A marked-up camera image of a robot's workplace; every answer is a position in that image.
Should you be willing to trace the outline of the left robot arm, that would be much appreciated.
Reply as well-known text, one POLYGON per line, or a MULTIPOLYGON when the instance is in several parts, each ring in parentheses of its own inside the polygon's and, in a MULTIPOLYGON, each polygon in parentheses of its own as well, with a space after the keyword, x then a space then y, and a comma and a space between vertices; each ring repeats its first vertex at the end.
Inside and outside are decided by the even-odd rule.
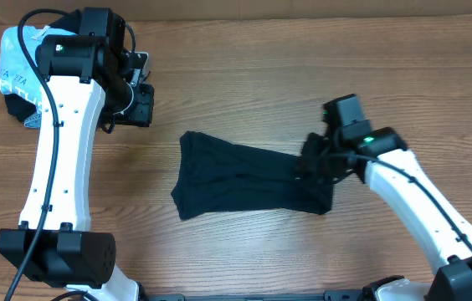
POLYGON ((113 235, 92 231, 89 205, 96 131, 151 123, 149 55, 125 47, 133 35, 111 9, 86 8, 41 29, 22 18, 2 36, 0 91, 39 137, 28 197, 18 225, 0 230, 0 254, 18 278, 64 298, 146 299, 117 267, 113 235))

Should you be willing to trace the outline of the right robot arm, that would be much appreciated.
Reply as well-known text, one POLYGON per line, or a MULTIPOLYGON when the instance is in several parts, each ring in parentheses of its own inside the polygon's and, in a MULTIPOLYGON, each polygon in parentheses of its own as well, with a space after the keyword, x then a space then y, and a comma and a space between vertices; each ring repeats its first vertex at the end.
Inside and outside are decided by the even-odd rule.
POLYGON ((322 135, 308 134, 298 181, 318 196, 357 176, 396 213, 432 268, 431 283, 382 278, 351 291, 351 300, 472 300, 472 224, 431 182, 391 127, 374 130, 355 94, 323 105, 322 135))

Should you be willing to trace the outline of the dark navy t-shirt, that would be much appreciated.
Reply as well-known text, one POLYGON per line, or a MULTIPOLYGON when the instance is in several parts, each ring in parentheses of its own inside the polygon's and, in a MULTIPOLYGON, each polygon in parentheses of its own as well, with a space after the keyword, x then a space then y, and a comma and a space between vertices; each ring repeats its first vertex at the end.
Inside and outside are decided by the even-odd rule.
POLYGON ((196 131, 180 137, 180 148, 171 196, 183 221, 209 212, 281 208, 323 215, 332 209, 332 186, 298 174, 297 156, 196 131))

